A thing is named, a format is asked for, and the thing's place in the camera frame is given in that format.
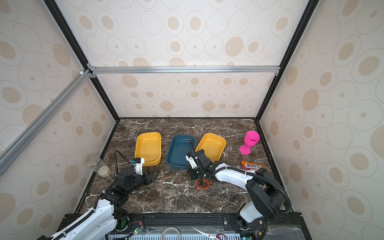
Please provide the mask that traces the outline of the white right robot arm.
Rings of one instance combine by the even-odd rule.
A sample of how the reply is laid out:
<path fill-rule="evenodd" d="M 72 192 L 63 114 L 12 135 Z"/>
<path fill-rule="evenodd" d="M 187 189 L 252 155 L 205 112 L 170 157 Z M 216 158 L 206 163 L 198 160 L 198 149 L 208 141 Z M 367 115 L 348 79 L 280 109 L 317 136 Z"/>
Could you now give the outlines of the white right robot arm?
<path fill-rule="evenodd" d="M 292 202 L 279 182 L 264 168 L 247 171 L 220 161 L 212 162 L 204 150 L 187 153 L 189 172 L 195 179 L 216 179 L 246 190 L 251 201 L 239 211 L 237 225 L 247 228 L 255 220 L 274 219 L 278 214 L 292 212 Z"/>

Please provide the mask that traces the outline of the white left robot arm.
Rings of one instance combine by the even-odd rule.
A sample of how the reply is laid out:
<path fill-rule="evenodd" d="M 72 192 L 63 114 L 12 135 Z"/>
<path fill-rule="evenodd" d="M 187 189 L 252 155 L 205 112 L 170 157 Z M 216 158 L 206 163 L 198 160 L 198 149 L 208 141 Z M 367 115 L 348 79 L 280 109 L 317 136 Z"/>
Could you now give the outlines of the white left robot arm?
<path fill-rule="evenodd" d="M 94 206 L 67 227 L 40 240 L 99 240 L 114 230 L 125 230 L 129 225 L 128 212 L 122 206 L 129 194 L 141 186 L 154 183 L 158 173 L 137 174 L 133 167 L 121 170 L 114 181 L 97 198 Z"/>

